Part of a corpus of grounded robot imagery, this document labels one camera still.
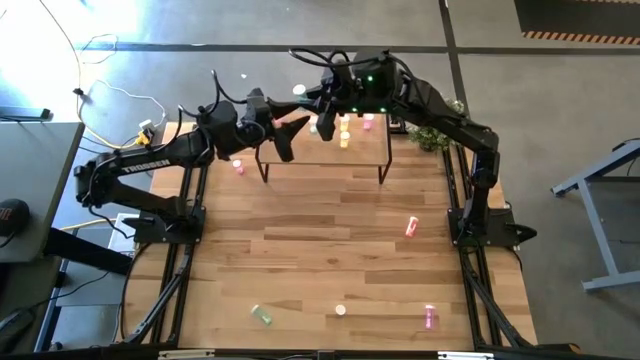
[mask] white cable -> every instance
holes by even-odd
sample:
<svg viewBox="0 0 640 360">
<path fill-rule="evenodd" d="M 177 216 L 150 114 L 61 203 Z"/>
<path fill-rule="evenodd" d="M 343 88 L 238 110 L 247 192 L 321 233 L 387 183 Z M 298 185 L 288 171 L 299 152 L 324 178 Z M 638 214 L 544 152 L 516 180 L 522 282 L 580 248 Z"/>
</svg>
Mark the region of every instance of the white cable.
<svg viewBox="0 0 640 360">
<path fill-rule="evenodd" d="M 40 2 L 40 5 L 42 5 L 42 7 L 47 11 L 47 13 L 49 14 L 49 17 L 51 17 L 51 19 L 56 23 L 56 25 L 58 26 L 58 29 L 60 29 L 60 31 L 62 32 L 62 34 L 64 35 L 64 37 L 67 39 L 67 42 L 69 43 L 69 46 L 71 47 L 71 51 L 73 52 L 73 56 L 76 58 L 76 65 L 78 66 L 78 89 L 82 89 L 82 66 L 80 65 L 80 58 L 78 57 L 78 53 L 76 52 L 75 47 L 73 46 L 73 43 L 71 42 L 71 39 L 69 38 L 69 36 L 67 35 L 66 31 L 64 31 L 64 29 L 62 28 L 62 26 L 60 25 L 60 23 L 58 22 L 58 20 L 56 19 L 56 17 L 53 15 L 53 13 L 51 12 L 51 10 L 49 10 L 49 8 L 47 7 L 47 5 L 45 5 L 43 0 L 38 0 Z M 96 37 L 101 37 L 101 36 L 105 36 L 105 35 L 99 35 L 99 36 L 94 36 L 91 41 L 93 41 L 93 39 L 95 39 Z M 113 54 L 110 54 L 109 56 L 107 56 L 105 59 L 102 59 L 100 62 L 106 60 L 107 58 L 109 58 L 110 56 L 112 56 Z M 106 82 L 102 81 L 102 80 L 98 80 L 100 82 L 102 82 L 103 84 L 107 85 L 110 88 L 116 89 L 114 87 L 112 87 L 111 85 L 108 85 Z M 120 91 L 125 92 L 127 95 L 132 96 L 131 94 L 127 93 L 126 91 L 124 91 L 123 89 L 117 89 Z M 128 149 L 130 147 L 133 147 L 136 145 L 135 141 L 131 144 L 128 145 L 124 145 L 124 146 L 120 146 L 120 145 L 116 145 L 116 144 L 112 144 L 109 141 L 107 141 L 106 139 L 104 139 L 103 137 L 101 137 L 100 135 L 98 135 L 98 133 L 96 133 L 93 129 L 91 129 L 91 127 L 89 127 L 89 125 L 87 125 L 87 123 L 84 122 L 84 120 L 82 119 L 82 105 L 84 105 L 84 101 L 82 101 L 82 104 L 80 103 L 80 98 L 83 95 L 77 95 L 76 96 L 76 115 L 78 116 L 78 120 L 84 124 L 85 129 L 91 133 L 91 135 L 93 135 L 96 139 L 100 140 L 102 143 L 104 143 L 105 145 L 107 145 L 108 147 L 112 148 L 112 149 Z M 165 117 L 166 117 L 166 112 L 164 107 L 162 107 L 162 105 L 160 105 L 160 103 L 158 103 L 157 100 L 155 100 L 152 97 L 144 97 L 145 99 L 151 99 L 153 100 L 158 106 L 160 106 L 162 108 L 162 119 L 160 120 L 160 122 L 158 123 L 158 125 L 161 125 L 162 122 L 164 122 Z"/>
<path fill-rule="evenodd" d="M 151 100 L 153 101 L 156 105 L 158 105 L 158 107 L 160 108 L 160 110 L 162 110 L 162 119 L 160 119 L 160 122 L 158 122 L 157 124 L 153 124 L 154 127 L 159 127 L 160 125 L 162 125 L 162 123 L 166 120 L 167 118 L 167 112 L 164 108 L 164 106 L 162 106 L 158 100 L 156 100 L 156 98 L 154 98 L 153 96 L 146 96 L 146 95 L 135 95 L 135 94 L 130 94 L 127 90 L 122 89 L 122 88 L 118 88 L 115 86 L 112 86 L 111 84 L 109 84 L 108 82 L 106 82 L 105 80 L 101 80 L 101 79 L 96 79 L 97 82 L 102 83 L 104 86 L 108 87 L 111 90 L 116 90 L 116 91 L 120 91 L 124 94 L 126 94 L 128 97 L 132 98 L 132 99 L 142 99 L 142 100 Z"/>
<path fill-rule="evenodd" d="M 111 51 L 109 53 L 109 55 L 105 56 L 104 58 L 100 59 L 99 61 L 94 61 L 94 62 L 88 62 L 88 61 L 82 61 L 83 64 L 85 65 L 95 65 L 95 64 L 101 64 L 103 62 L 105 62 L 108 58 L 112 57 L 113 55 L 115 55 L 118 52 L 118 35 L 116 34 L 102 34 L 102 35 L 96 35 L 96 36 L 92 36 L 91 39 L 89 39 L 89 42 L 87 42 L 83 47 L 82 50 L 80 50 L 80 56 L 82 57 L 82 54 L 84 54 L 84 51 L 89 47 L 89 45 L 91 45 L 92 42 L 94 42 L 97 38 L 100 37 L 106 37 L 106 36 L 113 36 L 113 45 L 111 46 L 111 49 L 109 49 L 108 51 Z"/>
</svg>

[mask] small table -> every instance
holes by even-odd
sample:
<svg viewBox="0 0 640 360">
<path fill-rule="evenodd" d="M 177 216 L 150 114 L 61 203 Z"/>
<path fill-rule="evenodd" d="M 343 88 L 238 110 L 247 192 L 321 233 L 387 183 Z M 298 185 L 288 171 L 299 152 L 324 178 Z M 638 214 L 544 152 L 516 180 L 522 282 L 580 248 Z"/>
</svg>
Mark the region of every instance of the small table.
<svg viewBox="0 0 640 360">
<path fill-rule="evenodd" d="M 315 114 L 307 111 L 296 111 L 278 119 L 278 122 L 290 122 L 313 115 Z M 347 148 L 340 147 L 340 120 L 337 118 L 333 141 L 322 141 L 319 134 L 311 133 L 313 125 L 307 123 L 291 143 L 295 159 L 289 163 L 280 160 L 273 144 L 259 146 L 256 149 L 256 162 L 262 180 L 268 182 L 269 165 L 273 164 L 377 166 L 378 182 L 382 184 L 393 160 L 389 116 L 375 115 L 371 129 L 365 130 L 364 118 L 359 118 L 357 114 L 347 115 L 350 118 L 348 132 L 351 134 Z"/>
</svg>

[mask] gray desk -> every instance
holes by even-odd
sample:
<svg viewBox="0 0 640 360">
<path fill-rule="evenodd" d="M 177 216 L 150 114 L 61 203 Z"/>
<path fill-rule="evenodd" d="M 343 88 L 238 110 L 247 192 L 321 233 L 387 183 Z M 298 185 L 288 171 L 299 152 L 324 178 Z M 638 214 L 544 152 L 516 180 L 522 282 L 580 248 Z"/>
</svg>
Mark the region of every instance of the gray desk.
<svg viewBox="0 0 640 360">
<path fill-rule="evenodd" d="M 0 200 L 24 200 L 31 212 L 28 228 L 0 249 L 0 263 L 11 263 L 0 274 L 5 277 L 0 319 L 51 296 L 58 256 L 119 274 L 130 264 L 128 256 L 51 228 L 83 130 L 77 122 L 0 122 Z M 46 308 L 36 309 L 35 323 L 16 352 L 34 350 Z"/>
<path fill-rule="evenodd" d="M 28 228 L 0 249 L 0 262 L 42 253 L 83 130 L 78 122 L 0 122 L 0 201 L 21 199 L 31 211 Z"/>
<path fill-rule="evenodd" d="M 0 263 L 57 255 L 125 275 L 131 259 L 52 229 L 84 125 L 78 122 L 0 122 L 0 199 L 29 205 L 27 229 L 0 249 Z"/>
</svg>

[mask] wooden tabletop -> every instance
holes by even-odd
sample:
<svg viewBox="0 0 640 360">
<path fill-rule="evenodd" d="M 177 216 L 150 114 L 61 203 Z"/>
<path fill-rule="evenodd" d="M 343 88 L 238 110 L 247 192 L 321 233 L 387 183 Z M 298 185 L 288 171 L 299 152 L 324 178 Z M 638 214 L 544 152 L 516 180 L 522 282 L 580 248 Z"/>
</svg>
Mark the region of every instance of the wooden tabletop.
<svg viewBox="0 0 640 360">
<path fill-rule="evenodd" d="M 460 262 L 445 218 L 442 156 L 406 137 L 394 137 L 392 146 L 384 185 L 375 168 L 313 165 L 275 167 L 264 184 L 252 151 L 234 156 L 243 160 L 244 176 L 230 163 L 212 164 L 180 347 L 471 349 Z M 157 170 L 152 191 L 176 195 L 181 177 L 177 167 Z M 491 203 L 504 205 L 500 187 Z M 410 216 L 420 223 L 416 236 L 406 238 Z M 158 296 L 166 251 L 166 245 L 151 245 L 136 264 L 126 331 Z M 497 303 L 535 343 L 518 262 L 503 249 L 486 252 Z M 255 305 L 273 318 L 270 326 L 251 315 Z M 346 307 L 345 316 L 336 314 L 337 305 Z M 425 329 L 425 305 L 436 309 L 432 330 Z M 479 312 L 488 339 L 482 306 Z"/>
<path fill-rule="evenodd" d="M 303 116 L 314 115 L 305 111 L 296 111 L 278 121 L 289 122 Z M 293 139 L 291 147 L 295 160 L 289 164 L 312 165 L 368 165 L 382 166 L 389 161 L 387 149 L 387 125 L 384 115 L 376 114 L 370 130 L 364 129 L 364 118 L 357 114 L 349 116 L 348 147 L 340 147 L 340 120 L 336 117 L 336 131 L 332 141 L 322 141 L 319 134 L 311 133 L 311 124 L 307 123 Z M 283 164 L 273 143 L 260 146 L 260 161 L 265 164 Z"/>
</svg>

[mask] concrete floor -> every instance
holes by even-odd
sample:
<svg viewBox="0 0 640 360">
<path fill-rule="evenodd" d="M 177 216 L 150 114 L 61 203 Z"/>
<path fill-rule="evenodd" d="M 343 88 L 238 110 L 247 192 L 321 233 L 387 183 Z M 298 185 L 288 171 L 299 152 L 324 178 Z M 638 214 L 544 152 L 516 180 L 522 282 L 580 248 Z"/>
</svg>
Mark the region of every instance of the concrete floor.
<svg viewBox="0 0 640 360">
<path fill-rule="evenodd" d="M 524 39 L 511 0 L 448 3 L 458 46 L 610 47 Z M 437 0 L 50 0 L 47 4 L 76 43 L 114 33 L 121 41 L 176 44 L 446 45 Z M 28 24 L 21 21 L 25 16 L 30 17 Z M 70 91 L 77 86 L 75 62 L 37 2 L 9 3 L 0 20 L 0 44 L 0 79 L 9 85 L 0 88 L 1 102 L 46 106 L 56 113 L 56 120 L 74 120 Z M 83 57 L 101 55 L 91 52 Z M 396 55 L 418 77 L 453 96 L 447 55 Z M 640 285 L 591 295 L 582 291 L 582 280 L 605 275 L 604 264 L 579 195 L 560 200 L 549 192 L 621 141 L 639 136 L 639 60 L 638 56 L 460 57 L 472 118 L 492 126 L 501 137 L 501 179 L 516 220 L 539 232 L 522 246 L 521 256 L 540 343 L 573 342 L 600 355 L 632 358 L 640 353 Z M 312 86 L 321 73 L 285 53 L 119 52 L 102 64 L 83 67 L 83 83 L 87 87 L 92 79 L 102 78 L 132 93 L 155 96 L 175 120 L 177 104 L 195 108 L 212 101 L 212 68 L 236 97 L 259 86 L 283 100 L 292 98 L 293 85 Z M 159 120 L 152 103 L 129 99 L 100 84 L 91 97 L 93 102 L 84 108 L 85 120 L 113 142 L 133 135 L 140 121 Z M 84 141 L 83 146 L 99 149 Z M 91 157 L 80 151 L 75 164 Z M 640 174 L 640 166 L 633 173 Z M 127 181 L 149 186 L 144 174 Z M 59 211 L 56 226 L 90 219 L 73 199 L 72 182 L 60 206 L 64 211 Z M 122 210 L 110 206 L 104 213 L 111 216 Z M 97 242 L 104 241 L 106 235 L 101 236 L 95 236 Z M 622 251 L 631 254 L 624 266 L 640 269 L 640 246 L 624 245 Z M 119 292 L 117 282 L 111 283 L 111 290 Z M 65 307 L 55 340 L 69 348 L 108 343 L 115 306 L 107 303 L 111 305 L 85 296 L 75 304 L 101 306 Z M 77 331 L 78 318 L 95 321 L 84 321 L 83 331 Z"/>
</svg>

